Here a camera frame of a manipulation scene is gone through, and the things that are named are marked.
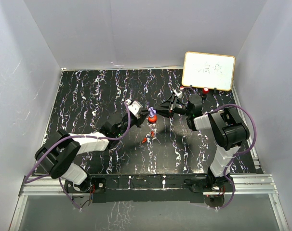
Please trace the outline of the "orange earbud charging case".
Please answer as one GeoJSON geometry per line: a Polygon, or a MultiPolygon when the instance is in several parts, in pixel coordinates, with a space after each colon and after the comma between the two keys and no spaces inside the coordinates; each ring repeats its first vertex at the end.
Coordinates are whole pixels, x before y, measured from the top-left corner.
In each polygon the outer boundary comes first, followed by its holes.
{"type": "Polygon", "coordinates": [[[157,116],[156,115],[154,115],[153,117],[149,116],[147,120],[150,124],[154,124],[157,121],[157,116]]]}

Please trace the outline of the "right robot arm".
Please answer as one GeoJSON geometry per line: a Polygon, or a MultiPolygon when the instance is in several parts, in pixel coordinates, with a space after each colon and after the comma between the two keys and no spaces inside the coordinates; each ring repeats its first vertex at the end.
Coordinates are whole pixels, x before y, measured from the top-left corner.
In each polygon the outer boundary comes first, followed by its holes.
{"type": "Polygon", "coordinates": [[[192,131],[210,129],[213,133],[216,152],[214,159],[205,175],[185,180],[185,184],[194,191],[217,191],[223,187],[229,178],[230,166],[241,145],[249,138],[250,132],[238,113],[240,107],[235,104],[223,105],[211,112],[202,113],[203,98],[190,95],[187,104],[183,104],[173,93],[169,99],[156,105],[150,111],[163,117],[173,117],[174,114],[186,116],[188,127],[192,131]]]}

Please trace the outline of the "lilac earbud charging case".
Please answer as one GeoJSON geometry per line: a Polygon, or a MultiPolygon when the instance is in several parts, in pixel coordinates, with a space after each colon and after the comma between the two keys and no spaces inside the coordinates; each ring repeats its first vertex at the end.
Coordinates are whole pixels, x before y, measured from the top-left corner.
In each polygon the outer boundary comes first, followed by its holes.
{"type": "Polygon", "coordinates": [[[149,107],[148,111],[150,117],[154,117],[156,115],[156,110],[153,107],[149,107]]]}

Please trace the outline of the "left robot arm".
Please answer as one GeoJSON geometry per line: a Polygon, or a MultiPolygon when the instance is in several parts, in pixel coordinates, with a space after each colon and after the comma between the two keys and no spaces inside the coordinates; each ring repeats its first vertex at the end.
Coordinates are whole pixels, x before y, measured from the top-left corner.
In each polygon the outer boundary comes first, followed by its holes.
{"type": "Polygon", "coordinates": [[[101,126],[99,132],[86,135],[69,134],[60,129],[36,152],[35,159],[39,161],[56,142],[67,138],[45,156],[40,166],[51,178],[64,178],[70,181],[78,191],[86,192],[91,187],[91,177],[86,170],[73,163],[75,157],[87,152],[102,152],[114,148],[128,128],[140,127],[148,116],[153,118],[155,111],[141,110],[136,115],[132,112],[125,115],[113,113],[101,126]]]}

